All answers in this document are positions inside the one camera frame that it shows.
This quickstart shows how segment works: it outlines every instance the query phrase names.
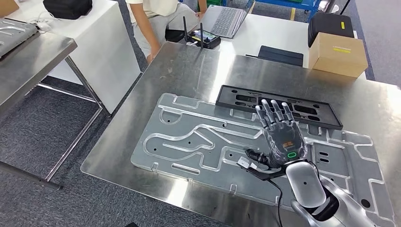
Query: white table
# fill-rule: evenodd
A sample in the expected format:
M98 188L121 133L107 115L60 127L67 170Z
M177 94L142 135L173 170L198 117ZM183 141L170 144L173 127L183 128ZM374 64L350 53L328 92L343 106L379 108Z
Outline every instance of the white table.
M248 14L234 38L222 38L215 50L258 56L262 45L302 53L303 67L308 68L308 24L303 22ZM366 79L365 73L358 78Z
M19 2L20 9L8 18L31 22L46 11L43 0ZM47 13L41 17L49 18ZM89 85L112 113L140 74L118 2L93 0L87 16L77 20L55 20L50 33L73 38L78 48L71 58ZM73 71L62 61L49 76L81 84Z

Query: stainless steel table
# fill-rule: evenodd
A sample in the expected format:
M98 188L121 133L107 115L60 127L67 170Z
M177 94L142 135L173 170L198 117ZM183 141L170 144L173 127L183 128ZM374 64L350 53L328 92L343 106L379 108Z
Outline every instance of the stainless steel table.
M277 207L157 175L130 162L162 93L214 102L223 84L331 103L345 130L372 137L394 210L400 215L398 87L175 43L162 47L81 171L232 226L278 226ZM281 216L286 227L308 226L293 212L283 210Z
M87 83L86 79L79 71L69 54L77 47L75 41L51 33L35 34L16 49L12 50L0 61L0 114L8 110L17 101L22 99L35 86L45 87L54 91L62 92L67 95L85 99L97 103L99 109L95 112L89 122L85 125L77 138L65 151L60 160L52 168L46 178L35 176L21 169L10 166L0 161L0 169L15 174L19 177L34 181L39 185L58 190L60 185L50 182L51 178L60 168L64 160L74 149L81 137L88 130L96 117L105 110L104 105ZM70 91L53 87L40 81L62 60L66 60L72 71L77 75L82 84L89 91L91 97L82 96Z

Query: cardboard box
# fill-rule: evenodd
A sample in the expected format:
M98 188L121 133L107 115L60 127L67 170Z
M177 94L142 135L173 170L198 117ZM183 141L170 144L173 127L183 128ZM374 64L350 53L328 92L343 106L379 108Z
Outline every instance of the cardboard box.
M17 9L19 6L14 0L0 0L0 18L8 16Z
M359 77L368 67L363 41L319 33L309 49L309 68Z

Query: antenna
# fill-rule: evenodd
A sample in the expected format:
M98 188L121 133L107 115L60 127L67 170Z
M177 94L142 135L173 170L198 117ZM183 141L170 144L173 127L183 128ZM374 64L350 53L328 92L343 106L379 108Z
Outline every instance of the antenna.
M183 21L184 21L184 40L188 42L187 23L185 22L185 17L183 17Z
M200 23L200 47L203 48L203 24Z

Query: robotic arm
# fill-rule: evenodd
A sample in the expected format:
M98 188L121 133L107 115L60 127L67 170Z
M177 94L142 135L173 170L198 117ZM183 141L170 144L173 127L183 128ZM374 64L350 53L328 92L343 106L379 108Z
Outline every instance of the robotic arm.
M275 100L270 104L263 99L264 110L260 106L255 109L271 152L265 154L247 149L245 153L249 159L266 165L269 170L276 169L276 172L259 172L257 166L245 157L241 157L237 164L272 184L271 179L286 175L295 196L291 207L311 227L376 227L355 200L331 180L316 174L306 159L308 149L288 104L281 104L284 113Z

